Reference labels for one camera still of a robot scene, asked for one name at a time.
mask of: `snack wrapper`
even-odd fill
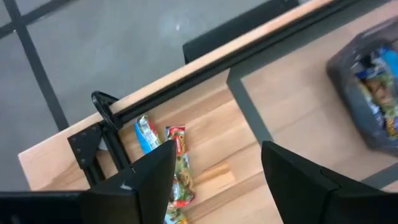
[[[356,76],[361,80],[359,89],[365,97],[373,115],[382,124],[391,139],[398,138],[398,94],[396,92],[396,76],[382,57],[387,49],[378,49],[363,59],[361,68],[354,65]]]
[[[187,218],[181,212],[181,209],[173,205],[172,202],[167,206],[166,217],[164,219],[166,224],[187,224]]]
[[[376,119],[376,121],[380,125],[380,127],[383,127],[384,126],[384,117],[383,117],[383,115],[381,113],[380,106],[376,105],[373,102],[372,94],[368,90],[368,88],[366,88],[366,86],[362,82],[360,82],[359,80],[357,80],[357,83],[358,83],[359,90],[363,94],[366,102],[368,103],[368,106],[372,110],[374,118]]]
[[[386,131],[391,138],[398,138],[398,117],[386,118]]]
[[[170,126],[165,129],[166,139],[174,139],[177,145],[172,198],[177,208],[188,205],[195,196],[193,179],[186,154],[185,127]]]
[[[149,121],[147,115],[142,115],[136,119],[134,129],[136,131],[137,140],[145,154],[162,144],[156,129],[151,121]]]
[[[382,47],[377,52],[379,53],[380,58],[387,63],[389,71],[395,77],[398,77],[398,53],[388,47]]]
[[[142,115],[136,119],[136,122],[134,123],[134,129],[136,131],[137,140],[145,154],[151,152],[162,144],[156,129],[152,125],[147,115]],[[188,222],[182,211],[174,205],[174,202],[169,202],[164,223],[187,224]]]

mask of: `red snack wrapper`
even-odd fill
[[[166,139],[173,139],[177,145],[177,157],[175,160],[174,182],[172,189],[173,204],[177,207],[188,205],[195,196],[193,179],[186,154],[185,127],[166,127]]]

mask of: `food packaging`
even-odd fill
[[[156,129],[147,115],[142,115],[136,119],[136,122],[134,123],[134,129],[136,131],[137,140],[141,146],[141,149],[144,151],[144,154],[151,152],[162,144]],[[166,224],[188,223],[187,218],[182,213],[181,209],[174,205],[174,201],[172,199],[170,199],[170,202],[167,206],[164,222]]]
[[[173,139],[177,145],[172,197],[177,208],[188,205],[195,197],[193,179],[185,144],[185,127],[170,126],[165,129],[166,139]]]
[[[137,140],[145,154],[156,149],[162,144],[156,129],[147,115],[142,115],[134,123]]]
[[[397,41],[398,16],[358,34],[326,71],[368,147],[398,156]]]

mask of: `grid line on floor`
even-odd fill
[[[43,94],[45,102],[53,116],[55,124],[59,131],[69,127],[68,121],[61,108],[59,100],[53,90],[50,80],[45,72],[41,59],[37,53],[35,45],[30,37],[27,26],[38,19],[41,19],[50,13],[59,10],[61,7],[70,4],[76,0],[52,0],[26,15],[21,15],[15,0],[3,0],[7,12],[11,18],[11,22],[0,27],[0,39],[16,32],[19,40],[24,48],[24,53],[29,61],[36,82]]]

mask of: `black plastic bag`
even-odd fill
[[[398,139],[391,139],[380,126],[368,102],[359,89],[357,78],[351,67],[355,62],[380,47],[397,49],[398,16],[358,34],[349,44],[327,63],[327,74],[340,98],[343,100],[359,133],[372,149],[379,149],[398,156]]]

